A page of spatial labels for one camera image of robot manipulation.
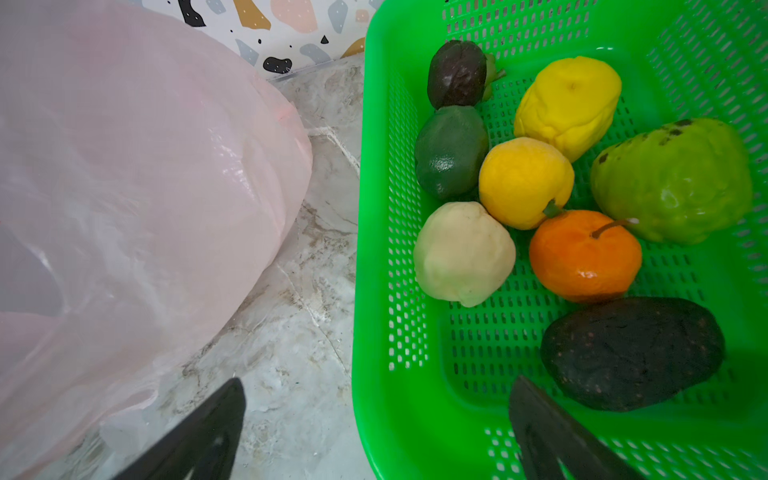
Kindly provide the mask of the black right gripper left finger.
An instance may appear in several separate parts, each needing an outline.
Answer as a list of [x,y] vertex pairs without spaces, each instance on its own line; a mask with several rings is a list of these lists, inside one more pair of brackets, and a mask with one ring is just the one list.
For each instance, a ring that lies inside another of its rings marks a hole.
[[116,477],[228,479],[243,427],[246,397],[232,378]]

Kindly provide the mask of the dark purple mangosteen fruit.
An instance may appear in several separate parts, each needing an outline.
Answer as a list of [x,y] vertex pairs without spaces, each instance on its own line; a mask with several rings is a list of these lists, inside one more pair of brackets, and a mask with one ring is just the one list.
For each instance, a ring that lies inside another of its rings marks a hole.
[[506,75],[494,55],[472,41],[451,40],[433,56],[427,94],[435,110],[447,106],[476,106],[492,96],[492,83]]

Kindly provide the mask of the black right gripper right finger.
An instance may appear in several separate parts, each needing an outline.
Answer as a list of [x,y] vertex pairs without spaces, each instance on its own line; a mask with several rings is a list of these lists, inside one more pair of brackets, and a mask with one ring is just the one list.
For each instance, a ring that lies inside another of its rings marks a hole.
[[508,412],[528,479],[642,477],[523,375],[512,385]]

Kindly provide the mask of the small yellow fruit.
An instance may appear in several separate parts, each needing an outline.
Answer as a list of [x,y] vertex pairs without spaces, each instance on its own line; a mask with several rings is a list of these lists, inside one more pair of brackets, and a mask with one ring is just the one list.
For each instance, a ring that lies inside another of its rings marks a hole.
[[493,147],[479,173],[479,199],[500,223],[531,230],[553,203],[564,206],[575,181],[571,162],[555,147],[532,138],[516,138]]

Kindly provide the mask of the green custard apple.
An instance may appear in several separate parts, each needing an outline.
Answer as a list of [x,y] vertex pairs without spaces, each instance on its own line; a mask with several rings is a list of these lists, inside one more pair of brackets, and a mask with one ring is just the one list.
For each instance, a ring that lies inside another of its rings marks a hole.
[[752,208],[749,154],[737,130],[712,118],[683,119],[604,149],[590,173],[592,196],[637,237],[695,245]]

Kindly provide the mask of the dark avocado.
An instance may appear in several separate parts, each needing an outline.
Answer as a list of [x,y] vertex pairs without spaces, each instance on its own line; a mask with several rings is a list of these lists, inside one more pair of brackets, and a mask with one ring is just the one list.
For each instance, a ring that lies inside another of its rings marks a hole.
[[710,310],[682,298],[631,297],[554,321],[540,356],[567,397],[594,410],[626,412],[708,380],[725,350]]

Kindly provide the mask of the yellow lemon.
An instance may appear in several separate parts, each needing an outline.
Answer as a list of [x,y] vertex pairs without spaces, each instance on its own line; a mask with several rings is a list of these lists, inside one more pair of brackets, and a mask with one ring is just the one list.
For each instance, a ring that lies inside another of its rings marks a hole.
[[548,143],[575,162],[611,126],[621,92],[620,76],[601,60],[578,56],[554,61],[525,92],[514,135]]

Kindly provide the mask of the orange fruit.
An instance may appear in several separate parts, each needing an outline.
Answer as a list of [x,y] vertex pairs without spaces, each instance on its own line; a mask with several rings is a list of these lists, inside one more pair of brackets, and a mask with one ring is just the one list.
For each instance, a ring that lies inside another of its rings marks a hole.
[[628,224],[589,210],[544,221],[529,245],[534,274],[549,291],[574,303],[624,295],[642,266],[642,247]]

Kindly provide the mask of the pink plastic bag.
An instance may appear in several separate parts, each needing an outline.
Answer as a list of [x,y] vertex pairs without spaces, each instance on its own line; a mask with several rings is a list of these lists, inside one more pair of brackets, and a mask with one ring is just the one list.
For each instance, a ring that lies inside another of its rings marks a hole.
[[235,313],[313,155],[235,52],[122,1],[1,5],[1,475],[27,479]]

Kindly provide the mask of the beige pear fruit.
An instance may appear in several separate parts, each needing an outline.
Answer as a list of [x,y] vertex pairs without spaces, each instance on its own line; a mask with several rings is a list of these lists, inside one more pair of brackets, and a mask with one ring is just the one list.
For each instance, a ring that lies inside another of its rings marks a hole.
[[478,202],[450,202],[435,210],[418,234],[414,269],[422,291],[474,307],[512,273],[516,246],[506,228]]

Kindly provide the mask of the dark green lime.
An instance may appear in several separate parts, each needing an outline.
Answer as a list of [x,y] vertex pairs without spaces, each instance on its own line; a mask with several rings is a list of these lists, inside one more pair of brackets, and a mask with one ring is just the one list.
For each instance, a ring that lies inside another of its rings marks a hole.
[[475,107],[453,105],[436,110],[414,146],[419,185],[440,201],[471,192],[478,185],[489,145],[489,135]]

